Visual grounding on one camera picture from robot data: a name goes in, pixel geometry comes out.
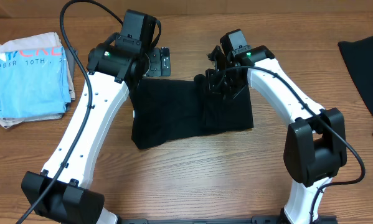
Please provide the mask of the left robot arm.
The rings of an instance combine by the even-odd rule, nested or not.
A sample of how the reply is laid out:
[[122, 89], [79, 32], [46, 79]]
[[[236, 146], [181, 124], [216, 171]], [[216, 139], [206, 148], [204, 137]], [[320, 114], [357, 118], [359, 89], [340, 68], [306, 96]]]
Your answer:
[[127, 10], [120, 33], [91, 49], [85, 85], [68, 127], [40, 173], [26, 172], [21, 189], [35, 213], [59, 223], [120, 223], [90, 190], [96, 161], [114, 117], [151, 66], [160, 21]]

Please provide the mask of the black t-shirt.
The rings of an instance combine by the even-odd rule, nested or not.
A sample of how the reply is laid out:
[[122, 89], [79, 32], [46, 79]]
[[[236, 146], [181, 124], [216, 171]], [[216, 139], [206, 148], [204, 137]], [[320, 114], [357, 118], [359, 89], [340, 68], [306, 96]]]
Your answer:
[[140, 150], [167, 141], [253, 128], [248, 87], [235, 98], [209, 93], [203, 75], [193, 81], [144, 78], [130, 93], [131, 138]]

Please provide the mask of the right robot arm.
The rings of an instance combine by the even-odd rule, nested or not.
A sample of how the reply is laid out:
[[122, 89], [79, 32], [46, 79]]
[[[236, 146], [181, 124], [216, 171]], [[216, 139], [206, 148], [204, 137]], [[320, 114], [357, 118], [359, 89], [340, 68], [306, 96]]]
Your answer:
[[256, 89], [288, 127], [283, 160], [293, 179], [286, 205], [278, 215], [254, 216], [252, 223], [337, 223], [320, 216], [324, 185], [346, 164], [344, 117], [324, 109], [286, 75], [264, 45], [251, 47], [240, 29], [226, 33], [208, 55], [214, 69], [205, 73], [210, 97], [235, 102], [244, 90]]

